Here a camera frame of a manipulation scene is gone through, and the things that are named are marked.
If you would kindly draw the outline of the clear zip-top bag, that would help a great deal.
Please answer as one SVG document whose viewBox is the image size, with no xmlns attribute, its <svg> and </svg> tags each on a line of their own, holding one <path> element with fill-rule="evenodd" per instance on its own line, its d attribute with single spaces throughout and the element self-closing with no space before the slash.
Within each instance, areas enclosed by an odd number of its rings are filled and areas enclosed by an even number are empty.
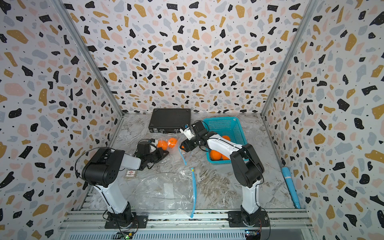
<svg viewBox="0 0 384 240">
<path fill-rule="evenodd" d="M 157 164 L 154 164 L 153 167 L 156 168 L 157 166 L 165 166 L 165 168 L 170 169 L 170 168 L 181 168 L 181 167 L 187 166 L 187 163 L 188 163 L 187 154 L 184 151 L 180 150 L 180 144 L 182 143 L 181 138 L 165 136 L 165 137 L 157 137 L 157 138 L 147 138 L 147 139 L 142 139 L 140 141 L 150 141 L 151 139 L 156 139 L 156 140 L 163 140 L 168 142 L 170 138 L 176 138 L 178 140 L 177 145 L 172 149 L 168 147 L 167 151 L 169 151 L 169 154 L 162 161 L 158 162 Z"/>
<path fill-rule="evenodd" d="M 194 216 L 197 184 L 194 169 L 159 173 L 141 180 L 134 190 L 138 215 Z"/>
</svg>

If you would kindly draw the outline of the teal plastic basket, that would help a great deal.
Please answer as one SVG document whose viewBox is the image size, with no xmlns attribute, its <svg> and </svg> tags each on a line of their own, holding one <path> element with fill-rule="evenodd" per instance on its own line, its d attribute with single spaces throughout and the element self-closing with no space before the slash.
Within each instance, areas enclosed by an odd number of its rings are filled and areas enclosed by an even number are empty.
<svg viewBox="0 0 384 240">
<path fill-rule="evenodd" d="M 214 150 L 219 153 L 224 151 L 224 153 L 230 155 L 230 151 L 233 150 L 236 152 L 248 143 L 240 120 L 236 117 L 215 117 L 207 118 L 203 121 L 209 126 L 210 131 L 216 132 L 216 134 L 212 136 L 213 139 L 208 140 L 209 150 L 206 153 L 207 160 L 213 165 L 230 164 L 230 159 L 227 161 L 223 159 L 220 161 L 211 161 L 210 151 Z M 222 136 L 229 136 L 231 141 L 223 139 Z"/>
</svg>

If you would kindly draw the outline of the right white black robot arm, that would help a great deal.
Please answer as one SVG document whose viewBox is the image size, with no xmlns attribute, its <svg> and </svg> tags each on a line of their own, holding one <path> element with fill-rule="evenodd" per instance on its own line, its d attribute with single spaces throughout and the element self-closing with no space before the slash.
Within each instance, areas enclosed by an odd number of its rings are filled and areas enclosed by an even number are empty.
<svg viewBox="0 0 384 240">
<path fill-rule="evenodd" d="M 265 169 L 254 147 L 226 140 L 216 132 L 208 131 L 201 121 L 194 123 L 192 127 L 181 127 L 180 132 L 187 138 L 181 143 L 180 150 L 190 152 L 197 147 L 204 147 L 230 159 L 234 175 L 242 185 L 243 194 L 241 219 L 234 222 L 248 227 L 260 224 L 262 208 L 259 204 L 259 186 L 264 181 Z"/>
</svg>

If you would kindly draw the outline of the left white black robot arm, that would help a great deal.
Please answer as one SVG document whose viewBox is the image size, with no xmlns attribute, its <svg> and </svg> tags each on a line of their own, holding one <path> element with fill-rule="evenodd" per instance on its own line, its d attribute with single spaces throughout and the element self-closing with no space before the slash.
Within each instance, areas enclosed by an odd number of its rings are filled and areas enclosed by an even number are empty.
<svg viewBox="0 0 384 240">
<path fill-rule="evenodd" d="M 121 170 L 142 171 L 151 169 L 169 155 L 166 147 L 158 147 L 154 139 L 141 140 L 135 153 L 131 156 L 124 150 L 110 147 L 94 148 L 96 153 L 79 172 L 78 161 L 87 152 L 80 155 L 74 166 L 76 177 L 82 179 L 101 195 L 107 205 L 106 229 L 127 232 L 147 226 L 148 216 L 140 217 L 132 211 L 130 203 L 124 198 L 117 177 Z"/>
</svg>

